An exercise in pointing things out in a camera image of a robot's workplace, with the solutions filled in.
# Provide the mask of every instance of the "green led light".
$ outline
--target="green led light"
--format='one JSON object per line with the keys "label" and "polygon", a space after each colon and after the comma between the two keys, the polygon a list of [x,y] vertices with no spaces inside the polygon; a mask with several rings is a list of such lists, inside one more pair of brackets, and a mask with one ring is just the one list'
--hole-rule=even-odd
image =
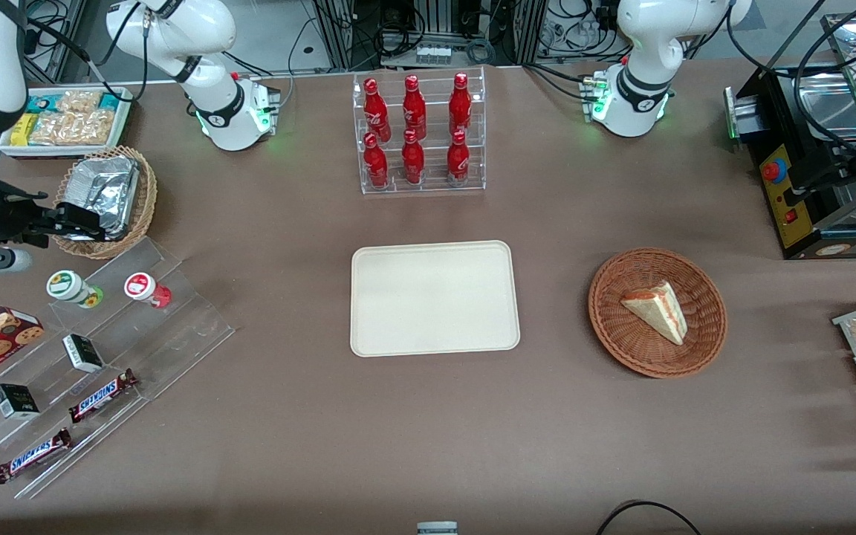
{"label": "green led light", "polygon": [[666,114],[666,102],[669,102],[669,94],[663,95],[662,105],[659,106],[659,113],[656,115],[656,121],[663,118]]}

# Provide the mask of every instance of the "wicker basket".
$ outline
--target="wicker basket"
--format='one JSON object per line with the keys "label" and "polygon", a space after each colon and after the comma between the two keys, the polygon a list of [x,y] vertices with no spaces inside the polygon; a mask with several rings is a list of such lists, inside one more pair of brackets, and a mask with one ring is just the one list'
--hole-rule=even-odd
{"label": "wicker basket", "polygon": [[[137,150],[127,146],[115,146],[113,149],[95,152],[94,155],[85,156],[85,159],[110,158],[112,156],[128,156],[140,163],[140,177],[138,177],[137,193],[134,196],[132,214],[130,214],[128,235],[121,241],[72,241],[52,236],[58,247],[65,253],[88,257],[92,260],[108,260],[108,258],[114,258],[125,253],[147,234],[147,227],[150,227],[150,220],[154,217],[154,203],[157,201],[157,178],[154,176],[154,170],[150,169],[147,160]],[[65,173],[65,180],[62,180],[61,186],[58,187],[58,194],[55,195],[55,206],[58,206],[58,203],[64,199],[69,178],[71,178],[71,169]]]}
{"label": "wicker basket", "polygon": [[[660,335],[621,304],[627,292],[669,281],[689,332],[682,346]],[[590,284],[587,300],[597,336],[619,362],[650,377],[702,372],[722,350],[728,332],[718,288],[689,259],[661,248],[638,248],[610,258]]]}

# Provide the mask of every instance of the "brown tablecloth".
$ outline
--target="brown tablecloth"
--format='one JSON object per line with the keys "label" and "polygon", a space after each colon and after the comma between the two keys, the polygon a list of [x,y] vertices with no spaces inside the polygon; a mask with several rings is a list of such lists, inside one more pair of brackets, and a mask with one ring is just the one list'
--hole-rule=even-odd
{"label": "brown tablecloth", "polygon": [[[360,194],[351,76],[299,79],[279,135],[240,153],[176,85],[147,88],[126,142],[160,182],[150,235],[239,331],[38,498],[0,488],[0,533],[587,533],[633,498],[703,532],[856,532],[856,369],[829,322],[856,309],[856,261],[781,260],[725,133],[747,64],[684,65],[639,139],[520,68],[486,72],[489,187],[456,198]],[[0,177],[53,192],[67,167],[4,159]],[[355,250],[488,239],[513,251],[516,349],[352,354]],[[590,329],[591,275],[639,246],[723,293],[727,345],[697,376],[640,377]],[[33,254],[0,305],[36,311],[52,271],[99,267]],[[633,510],[615,528],[677,525]]]}

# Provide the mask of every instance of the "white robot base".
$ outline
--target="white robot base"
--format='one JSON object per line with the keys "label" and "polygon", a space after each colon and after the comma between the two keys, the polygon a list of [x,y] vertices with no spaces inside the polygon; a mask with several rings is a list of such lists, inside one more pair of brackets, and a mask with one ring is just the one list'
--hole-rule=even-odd
{"label": "white robot base", "polygon": [[244,89],[244,105],[226,126],[208,125],[197,112],[204,134],[223,150],[243,150],[262,138],[276,134],[279,122],[279,92],[250,80],[237,82]]}
{"label": "white robot base", "polygon": [[604,125],[610,132],[623,137],[638,137],[651,131],[656,121],[666,112],[666,94],[657,103],[654,100],[639,102],[641,111],[636,111],[632,104],[620,94],[616,78],[623,70],[623,65],[612,65],[605,71],[594,72],[591,79],[580,82],[580,96],[597,99],[583,103],[583,116],[588,123],[596,122]]}

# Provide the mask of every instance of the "cable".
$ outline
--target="cable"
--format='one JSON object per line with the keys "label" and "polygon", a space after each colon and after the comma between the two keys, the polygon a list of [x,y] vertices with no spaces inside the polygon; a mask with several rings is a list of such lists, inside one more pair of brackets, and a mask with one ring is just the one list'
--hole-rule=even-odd
{"label": "cable", "polygon": [[130,9],[130,11],[128,11],[128,14],[126,14],[125,20],[121,21],[121,26],[118,27],[118,30],[114,34],[114,38],[112,38],[111,44],[108,46],[108,51],[105,52],[105,55],[102,56],[101,60],[95,63],[95,65],[98,65],[98,67],[104,67],[104,65],[108,63],[108,59],[110,59],[111,55],[114,52],[114,49],[118,45],[118,39],[121,38],[121,34],[125,30],[125,27],[128,26],[128,20],[130,20],[130,16],[132,16],[134,14],[134,11],[136,11],[139,7],[140,2],[135,2],[134,6]]}
{"label": "cable", "polygon": [[272,74],[272,72],[266,71],[265,68],[257,67],[257,65],[253,65],[252,63],[245,62],[244,60],[241,60],[240,58],[231,54],[228,51],[224,51],[221,53],[224,54],[224,56],[231,58],[231,60],[233,60],[238,65],[240,65],[240,67],[248,68],[248,70],[251,70],[252,72],[254,72],[254,74],[265,74],[266,76],[274,76],[274,74]]}
{"label": "cable", "polygon": [[665,509],[666,511],[669,511],[673,515],[676,515],[682,522],[686,522],[686,525],[689,526],[689,529],[692,529],[692,531],[693,531],[693,533],[695,533],[695,535],[702,535],[702,532],[700,532],[699,529],[696,528],[696,525],[694,525],[692,523],[692,521],[690,521],[688,518],[683,516],[683,514],[680,513],[679,511],[676,511],[675,509],[669,507],[669,505],[662,505],[662,504],[659,504],[659,502],[649,502],[647,500],[638,500],[636,502],[627,502],[627,504],[622,504],[620,507],[615,508],[612,511],[612,513],[609,514],[609,516],[606,518],[606,520],[603,521],[603,524],[600,525],[600,528],[597,529],[597,535],[603,535],[603,532],[606,531],[606,528],[609,525],[609,523],[612,522],[612,519],[616,518],[619,515],[619,513],[623,512],[627,509],[630,509],[630,508],[637,508],[637,507],[639,507],[639,505],[651,505],[651,507],[654,507],[654,508]]}
{"label": "cable", "polygon": [[814,55],[814,52],[818,50],[818,47],[822,45],[824,41],[828,40],[831,35],[836,33],[838,28],[849,23],[855,17],[856,10],[853,10],[851,13],[847,13],[846,16],[838,21],[837,24],[830,27],[828,31],[825,31],[825,33],[822,33],[821,37],[819,37],[818,40],[811,45],[808,51],[805,52],[805,56],[802,57],[801,62],[798,63],[798,68],[794,75],[794,100],[798,108],[798,112],[805,118],[805,121],[808,121],[808,125],[811,125],[813,129],[823,133],[823,135],[828,136],[831,141],[838,143],[838,145],[850,150],[850,152],[856,153],[856,145],[853,145],[853,143],[847,143],[847,141],[842,139],[841,136],[836,135],[834,132],[830,132],[829,129],[826,129],[818,119],[811,116],[811,112],[808,111],[804,100],[801,98],[801,79],[805,74],[805,69],[808,67],[808,62],[811,61],[812,55]]}
{"label": "cable", "polygon": [[550,78],[547,78],[546,74],[543,74],[543,72],[538,71],[536,68],[531,68],[531,65],[533,65],[533,64],[525,64],[525,65],[523,65],[523,67],[526,67],[528,70],[530,70],[530,72],[533,72],[533,74],[536,74],[537,76],[543,78],[544,82],[547,82],[548,84],[551,85],[551,87],[553,87],[557,91],[560,91],[561,94],[571,96],[571,97],[577,99],[578,101],[580,101],[581,104],[584,102],[597,102],[597,99],[595,99],[593,97],[583,97],[579,94],[572,94],[570,91],[567,91],[567,89],[561,88],[560,85],[557,85],[553,80],[551,80]]}
{"label": "cable", "polygon": [[[724,20],[724,23],[726,23],[726,30],[728,31],[728,39],[731,41],[731,44],[734,45],[735,50],[738,51],[738,54],[741,54],[742,57],[747,59],[748,63],[755,65],[755,67],[757,67],[759,71],[764,72],[764,74],[772,74],[772,75],[778,76],[780,78],[794,78],[794,74],[789,74],[788,72],[784,72],[784,71],[775,71],[773,68],[769,68],[767,65],[763,64],[762,62],[760,62],[757,59],[755,59],[754,57],[752,57],[747,51],[745,51],[744,48],[742,48],[742,45],[738,42],[738,39],[735,39],[735,33],[733,31],[733,26],[731,26],[731,17],[727,16],[726,19]],[[817,51],[818,47],[821,44],[823,44],[823,42],[826,41],[827,39],[828,38],[825,38],[824,40],[819,41],[818,45],[815,45],[815,47],[811,51],[811,54],[813,55],[814,52]],[[832,68],[828,68],[827,71],[841,71],[842,68],[845,68],[845,67],[847,67],[847,65],[851,65],[853,63],[856,63],[856,58],[851,58],[851,59],[849,59],[843,63],[835,65]]]}
{"label": "cable", "polygon": [[550,74],[553,74],[554,76],[557,76],[558,78],[563,78],[564,80],[568,80],[571,82],[577,82],[577,84],[580,84],[580,81],[581,81],[580,78],[577,78],[575,76],[571,76],[570,74],[565,74],[565,72],[554,71],[553,68],[549,68],[549,67],[547,67],[547,65],[540,65],[539,63],[525,63],[524,67],[538,68],[538,70],[541,70],[544,72],[549,72]]}
{"label": "cable", "polygon": [[[484,48],[484,57],[478,57],[478,52],[476,52],[478,48]],[[497,57],[497,51],[490,41],[486,39],[472,39],[468,41],[464,53],[468,56],[468,59],[476,64],[490,65],[493,63],[493,58]]]}
{"label": "cable", "polygon": [[704,38],[702,41],[699,41],[698,45],[686,48],[686,59],[692,59],[694,56],[696,56],[696,52],[699,52],[699,48],[704,47],[707,43],[709,43],[709,41],[713,40],[713,37],[716,37],[716,34],[719,33],[719,30],[721,30],[722,28],[722,24],[724,23],[724,21],[726,21],[728,17],[731,17],[731,7],[726,10],[726,14],[724,14],[723,17],[719,20],[719,23],[716,24],[716,28],[714,28],[713,32],[710,33],[708,37]]}
{"label": "cable", "polygon": [[299,38],[302,37],[303,31],[305,31],[306,27],[315,20],[315,18],[311,18],[302,25],[302,28],[299,30],[299,34],[296,35],[296,40],[293,41],[293,47],[289,48],[289,57],[286,58],[286,70],[289,71],[289,89],[286,91],[286,98],[283,98],[282,102],[279,103],[278,109],[282,109],[282,107],[289,102],[289,97],[293,96],[293,91],[296,89],[296,75],[293,74],[293,52],[296,51],[296,45],[299,44]]}
{"label": "cable", "polygon": [[143,28],[143,79],[142,81],[140,81],[140,90],[138,94],[134,95],[134,98],[125,98],[119,94],[116,94],[116,92],[114,92],[114,89],[112,89],[110,85],[108,85],[108,80],[106,80],[105,77],[101,74],[101,71],[98,71],[98,65],[95,65],[94,62],[91,61],[91,57],[88,55],[88,51],[86,51],[84,48],[81,48],[80,45],[75,43],[75,41],[68,39],[67,35],[65,35],[64,33],[60,33],[60,31],[55,30],[55,28],[42,24],[41,22],[36,21],[34,19],[28,20],[28,23],[32,24],[34,27],[40,28],[41,31],[44,31],[48,35],[51,35],[52,37],[57,39],[62,45],[68,47],[68,50],[70,50],[74,55],[78,56],[79,58],[81,58],[82,61],[88,64],[88,67],[92,71],[94,71],[94,75],[97,76],[98,81],[100,81],[101,84],[105,86],[105,89],[108,89],[108,92],[110,94],[114,95],[114,98],[118,99],[121,102],[137,102],[143,96],[143,91],[145,91],[145,89],[147,88],[147,63],[149,63],[147,62],[147,36],[149,36],[150,34],[149,20],[146,19],[145,27]]}

